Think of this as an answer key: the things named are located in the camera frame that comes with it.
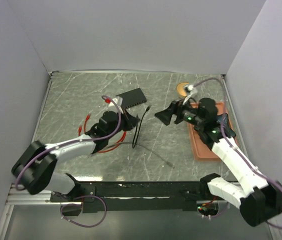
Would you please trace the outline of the black network switch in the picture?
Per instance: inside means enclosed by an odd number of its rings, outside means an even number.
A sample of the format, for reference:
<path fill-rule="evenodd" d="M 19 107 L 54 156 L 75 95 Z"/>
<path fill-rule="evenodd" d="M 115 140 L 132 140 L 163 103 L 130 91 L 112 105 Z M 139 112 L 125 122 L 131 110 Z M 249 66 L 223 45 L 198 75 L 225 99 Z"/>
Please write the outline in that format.
<path fill-rule="evenodd" d="M 117 97 L 122 99 L 121 107 L 124 109 L 129 109 L 147 102 L 147 98 L 140 87 L 118 94 Z"/>

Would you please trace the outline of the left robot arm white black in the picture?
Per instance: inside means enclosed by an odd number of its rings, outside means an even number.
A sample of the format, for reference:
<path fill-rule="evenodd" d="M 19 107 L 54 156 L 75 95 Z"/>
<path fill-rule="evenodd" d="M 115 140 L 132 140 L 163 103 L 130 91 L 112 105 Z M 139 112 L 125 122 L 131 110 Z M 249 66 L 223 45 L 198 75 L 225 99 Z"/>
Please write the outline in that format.
<path fill-rule="evenodd" d="M 138 116 L 127 111 L 106 111 L 89 131 L 76 138 L 53 144 L 32 142 L 11 169 L 16 178 L 15 188 L 27 190 L 31 195 L 49 190 L 75 201 L 80 195 L 79 182 L 69 173 L 55 172 L 56 165 L 96 154 L 109 144 L 110 138 L 121 131 L 132 130 L 139 121 Z"/>

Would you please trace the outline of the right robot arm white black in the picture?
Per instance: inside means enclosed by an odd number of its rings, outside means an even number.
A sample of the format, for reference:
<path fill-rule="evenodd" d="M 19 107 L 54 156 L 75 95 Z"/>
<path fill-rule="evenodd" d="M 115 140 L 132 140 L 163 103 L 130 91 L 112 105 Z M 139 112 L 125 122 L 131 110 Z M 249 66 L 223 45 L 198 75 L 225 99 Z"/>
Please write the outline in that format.
<path fill-rule="evenodd" d="M 224 199 L 238 208 L 243 219 L 252 227 L 282 213 L 282 192 L 277 185 L 261 177 L 245 158 L 236 144 L 236 134 L 229 124 L 228 114 L 219 114 L 213 99 L 202 98 L 197 106 L 182 100 L 172 101 L 166 109 L 155 113 L 155 117 L 166 126 L 173 115 L 176 116 L 175 124 L 185 121 L 193 125 L 200 140 L 222 160 L 238 181 L 235 185 L 216 173 L 201 178 L 199 193 L 204 199 L 209 200 L 213 196 Z"/>

